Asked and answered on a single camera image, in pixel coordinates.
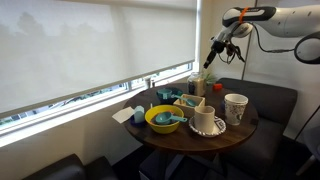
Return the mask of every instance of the yellow bowl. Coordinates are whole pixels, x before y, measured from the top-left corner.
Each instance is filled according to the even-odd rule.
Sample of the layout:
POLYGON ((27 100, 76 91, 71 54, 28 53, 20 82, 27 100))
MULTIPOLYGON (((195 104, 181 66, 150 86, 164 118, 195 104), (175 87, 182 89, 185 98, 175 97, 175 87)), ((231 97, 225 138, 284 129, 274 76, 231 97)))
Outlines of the yellow bowl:
POLYGON ((167 112, 167 111, 173 112, 175 116, 180 116, 180 117, 184 116, 183 111, 180 108, 172 105, 155 106, 146 112, 145 119, 155 132, 160 134, 169 134, 178 128, 180 123, 179 121, 169 125, 157 125, 151 122, 151 120, 155 118, 156 115, 162 112, 167 112))

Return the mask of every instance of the dark sofa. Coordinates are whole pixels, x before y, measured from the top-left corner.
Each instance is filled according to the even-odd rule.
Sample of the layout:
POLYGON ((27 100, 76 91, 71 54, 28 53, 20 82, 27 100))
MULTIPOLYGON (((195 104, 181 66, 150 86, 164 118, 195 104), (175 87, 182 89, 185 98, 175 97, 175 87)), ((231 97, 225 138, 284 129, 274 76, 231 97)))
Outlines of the dark sofa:
POLYGON ((31 174, 24 180, 116 180, 109 161, 100 157, 83 165, 79 157, 71 154, 31 174))
POLYGON ((224 153, 222 158, 262 179, 272 165, 298 93, 289 88, 231 78, 221 78, 217 83, 247 96, 259 115, 259 124, 253 136, 239 148, 224 153))

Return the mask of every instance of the dark chair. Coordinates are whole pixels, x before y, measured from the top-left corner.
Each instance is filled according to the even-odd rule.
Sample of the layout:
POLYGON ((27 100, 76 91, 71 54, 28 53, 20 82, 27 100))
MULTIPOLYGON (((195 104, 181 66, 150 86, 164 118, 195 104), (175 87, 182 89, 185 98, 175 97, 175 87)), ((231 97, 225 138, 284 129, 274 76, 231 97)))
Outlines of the dark chair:
POLYGON ((71 154, 31 174, 23 180, 117 180, 109 161, 100 157, 83 165, 79 157, 71 154))
POLYGON ((252 137, 237 149, 223 153, 222 159, 262 179, 273 163, 298 93, 289 88, 230 78, 221 78, 217 83, 247 96, 259 115, 252 137))
POLYGON ((320 126, 302 132, 305 145, 312 153, 307 162, 297 171, 296 175, 304 173, 317 159, 320 161, 320 126))

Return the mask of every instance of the window sill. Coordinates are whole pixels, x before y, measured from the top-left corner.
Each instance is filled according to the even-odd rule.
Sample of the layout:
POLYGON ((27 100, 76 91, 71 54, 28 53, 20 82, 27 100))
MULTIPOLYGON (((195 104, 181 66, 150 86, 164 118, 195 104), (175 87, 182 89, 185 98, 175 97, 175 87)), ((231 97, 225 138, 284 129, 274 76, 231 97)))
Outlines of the window sill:
MULTIPOLYGON (((156 82, 156 86, 172 83, 189 75, 190 71, 156 82)), ((8 128, 7 132, 4 131, 4 133, 0 135, 0 148, 24 138, 30 137, 32 135, 38 134, 40 132, 46 131, 48 129, 54 128, 56 126, 65 124, 72 120, 78 119, 90 113, 96 112, 100 109, 109 107, 113 104, 127 100, 142 90, 144 90, 144 88, 139 88, 107 100, 106 97, 103 96, 92 99, 90 98, 86 102, 76 102, 72 104, 72 106, 70 105, 66 106, 63 109, 59 109, 59 111, 47 114, 22 125, 8 128)))

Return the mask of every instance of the spoon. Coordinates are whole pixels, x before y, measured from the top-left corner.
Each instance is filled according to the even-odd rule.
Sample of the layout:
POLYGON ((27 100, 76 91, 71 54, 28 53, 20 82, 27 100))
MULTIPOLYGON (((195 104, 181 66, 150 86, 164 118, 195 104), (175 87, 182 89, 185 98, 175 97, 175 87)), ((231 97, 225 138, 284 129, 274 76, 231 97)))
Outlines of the spoon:
POLYGON ((187 118, 173 116, 171 112, 163 112, 157 115, 156 122, 160 125, 168 125, 170 124, 170 119, 181 122, 186 122, 188 120, 187 118))
POLYGON ((172 95, 172 97, 175 97, 175 98, 181 99, 183 101, 186 101, 186 104, 188 106, 191 106, 191 107, 195 107, 196 106, 196 102, 194 100, 192 100, 192 99, 183 98, 181 96, 177 96, 177 95, 174 95, 174 94, 172 95))

